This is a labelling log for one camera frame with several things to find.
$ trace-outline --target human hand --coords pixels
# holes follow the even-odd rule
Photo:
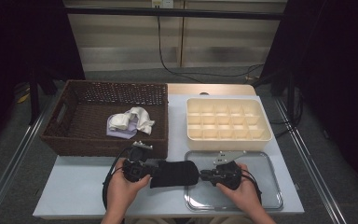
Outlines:
[[[149,183],[150,175],[134,183],[128,181],[122,172],[123,165],[124,160],[117,162],[115,173],[109,182],[106,213],[102,223],[120,223],[138,191]]]
[[[248,167],[245,164],[237,163],[237,165],[242,169],[243,175],[249,176],[249,174],[245,172],[248,171]],[[275,223],[258,200],[255,186],[249,179],[242,177],[240,186],[235,190],[229,189],[220,183],[217,183],[216,186],[228,196],[240,210],[247,213],[254,223]]]

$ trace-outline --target crumpled cloth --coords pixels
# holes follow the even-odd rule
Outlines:
[[[136,130],[151,134],[154,124],[155,121],[150,120],[147,111],[137,106],[126,111],[124,114],[110,116],[107,120],[106,134],[130,139],[136,135]]]

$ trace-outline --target gray carpet floor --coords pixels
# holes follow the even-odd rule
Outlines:
[[[170,74],[164,69],[147,69],[115,72],[88,72],[87,79],[112,80],[116,82],[167,82],[167,83],[234,83],[244,84],[247,71],[256,67],[229,68],[187,68],[175,69],[175,72],[213,73],[216,76],[202,74]],[[256,68],[249,77],[255,78],[262,67]],[[59,90],[63,83],[57,81]],[[269,120],[282,119],[275,100],[269,94],[269,85],[256,89],[261,97]],[[48,104],[50,97],[40,94],[41,107]],[[46,107],[47,113],[52,106]],[[11,157],[28,129],[30,120],[29,99],[22,104],[13,104],[7,112],[6,125],[0,133],[0,176],[7,168]],[[39,132],[44,129],[46,120]],[[271,124],[274,133],[285,130],[284,124]],[[306,143],[313,160],[317,164],[324,181],[332,191],[347,223],[358,223],[358,175],[343,160],[336,144],[324,136],[324,127],[304,104],[304,113],[298,129]],[[305,213],[292,216],[273,216],[278,223],[333,223],[321,197],[314,187],[310,174],[301,160],[298,150],[286,133],[277,138],[281,152],[289,168],[294,183],[298,186],[298,195],[303,203]],[[33,217],[32,213],[48,180],[56,155],[37,136],[29,146],[21,166],[16,173],[7,194],[0,205],[0,223],[99,223],[101,220],[45,220]]]

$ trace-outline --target person's left hand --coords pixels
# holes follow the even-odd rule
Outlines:
[[[128,181],[122,172],[124,160],[119,160],[115,166],[115,173],[109,182],[109,188],[107,191],[107,206],[106,214],[103,220],[111,219],[109,217],[115,217],[115,219],[121,219],[124,217],[127,209],[135,200],[138,191],[145,187],[150,180],[150,175],[145,176],[138,182]]]

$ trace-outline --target brown wicker basket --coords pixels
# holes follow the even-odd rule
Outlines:
[[[156,123],[152,133],[137,132],[132,139],[106,135],[109,116],[143,107]],[[69,80],[40,135],[60,156],[117,156],[134,141],[153,146],[149,158],[168,153],[168,93],[166,84],[112,83]]]

